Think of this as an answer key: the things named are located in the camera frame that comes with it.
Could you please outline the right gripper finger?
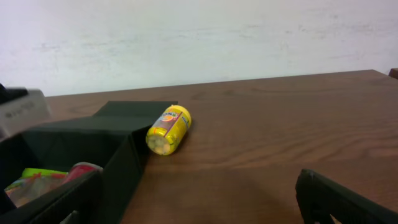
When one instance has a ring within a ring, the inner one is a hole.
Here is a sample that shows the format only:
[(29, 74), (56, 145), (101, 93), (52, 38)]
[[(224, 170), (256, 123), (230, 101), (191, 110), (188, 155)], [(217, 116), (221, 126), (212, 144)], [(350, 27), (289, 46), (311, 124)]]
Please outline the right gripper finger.
[(301, 170), (295, 184), (297, 203), (305, 224), (397, 223), (397, 213), (310, 169)]

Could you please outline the Haribo gummy candy bag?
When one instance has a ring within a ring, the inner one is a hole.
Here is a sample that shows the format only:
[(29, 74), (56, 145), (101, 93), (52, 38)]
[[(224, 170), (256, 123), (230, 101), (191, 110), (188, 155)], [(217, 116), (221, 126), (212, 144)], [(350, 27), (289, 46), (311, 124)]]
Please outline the Haribo gummy candy bag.
[(26, 168), (19, 179), (4, 190), (16, 207), (21, 207), (59, 187), (68, 172)]

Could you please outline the red potato chips can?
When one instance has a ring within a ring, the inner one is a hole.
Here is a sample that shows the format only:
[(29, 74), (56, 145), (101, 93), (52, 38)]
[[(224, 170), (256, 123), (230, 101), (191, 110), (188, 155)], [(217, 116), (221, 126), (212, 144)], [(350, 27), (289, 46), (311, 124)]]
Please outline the red potato chips can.
[(67, 182), (77, 179), (83, 174), (86, 174), (87, 172), (91, 172), (94, 170), (102, 172), (103, 168), (89, 162), (79, 162), (70, 169), (69, 173), (64, 178), (62, 184), (66, 184)]

